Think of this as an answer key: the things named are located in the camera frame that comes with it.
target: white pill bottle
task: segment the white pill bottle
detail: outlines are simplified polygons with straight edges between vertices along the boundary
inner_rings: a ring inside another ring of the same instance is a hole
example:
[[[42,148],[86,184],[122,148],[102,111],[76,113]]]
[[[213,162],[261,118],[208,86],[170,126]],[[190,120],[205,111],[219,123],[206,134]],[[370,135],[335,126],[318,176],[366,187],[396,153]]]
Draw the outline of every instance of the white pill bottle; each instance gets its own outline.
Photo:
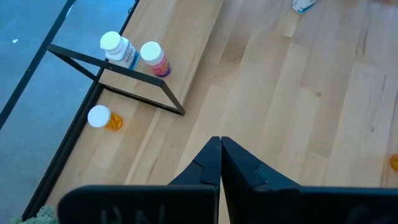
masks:
[[[120,36],[115,31],[105,33],[99,43],[105,51],[105,57],[115,65],[135,69],[139,54],[127,38]]]

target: black plastic object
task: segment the black plastic object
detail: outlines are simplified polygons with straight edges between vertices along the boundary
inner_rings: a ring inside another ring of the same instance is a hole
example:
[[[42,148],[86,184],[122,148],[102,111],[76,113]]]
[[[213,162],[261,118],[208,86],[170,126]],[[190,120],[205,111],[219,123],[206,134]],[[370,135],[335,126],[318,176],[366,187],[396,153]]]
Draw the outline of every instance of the black plastic object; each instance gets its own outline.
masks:
[[[218,223],[220,176],[231,223],[398,223],[398,190],[302,187],[228,137],[212,137],[165,186],[88,186],[62,198],[67,223]]]

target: gray carpet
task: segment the gray carpet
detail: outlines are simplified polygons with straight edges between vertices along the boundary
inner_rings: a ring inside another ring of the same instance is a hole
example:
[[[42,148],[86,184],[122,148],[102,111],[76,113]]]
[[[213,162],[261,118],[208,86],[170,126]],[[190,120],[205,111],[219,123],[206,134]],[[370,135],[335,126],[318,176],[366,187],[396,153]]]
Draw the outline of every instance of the gray carpet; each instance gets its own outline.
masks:
[[[77,0],[54,43],[103,59],[101,36],[121,28],[133,2]],[[0,1],[0,109],[65,3]],[[24,211],[90,85],[91,80],[46,53],[0,130],[0,223]]]

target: white bottle cap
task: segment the white bottle cap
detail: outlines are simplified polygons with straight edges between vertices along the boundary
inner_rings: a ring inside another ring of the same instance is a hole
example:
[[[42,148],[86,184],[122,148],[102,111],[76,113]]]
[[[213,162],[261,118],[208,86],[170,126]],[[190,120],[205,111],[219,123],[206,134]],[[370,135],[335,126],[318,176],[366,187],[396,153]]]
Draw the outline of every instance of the white bottle cap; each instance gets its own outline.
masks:
[[[105,51],[117,52],[123,46],[122,37],[115,31],[109,31],[105,33],[99,42],[99,47]]]
[[[94,128],[102,128],[109,123],[111,110],[103,105],[96,105],[88,112],[88,123]]]
[[[148,65],[157,65],[164,57],[162,48],[157,42],[147,42],[141,47],[141,57]]]

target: pink label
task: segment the pink label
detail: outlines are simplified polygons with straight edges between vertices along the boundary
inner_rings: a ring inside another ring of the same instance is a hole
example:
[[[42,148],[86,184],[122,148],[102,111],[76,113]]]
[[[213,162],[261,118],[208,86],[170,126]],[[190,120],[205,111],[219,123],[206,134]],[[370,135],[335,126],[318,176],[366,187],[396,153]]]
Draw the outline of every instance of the pink label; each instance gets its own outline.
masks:
[[[151,65],[150,67],[153,73],[158,76],[164,77],[170,73],[170,64],[167,61],[166,56],[163,57],[160,63],[158,63],[157,65]]]

